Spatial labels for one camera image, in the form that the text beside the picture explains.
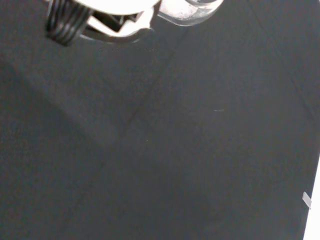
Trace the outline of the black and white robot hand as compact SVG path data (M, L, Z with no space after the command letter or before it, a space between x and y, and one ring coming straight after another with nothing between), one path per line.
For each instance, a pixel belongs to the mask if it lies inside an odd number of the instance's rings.
M78 39L136 42L152 30L160 0L47 0L48 39L70 46Z

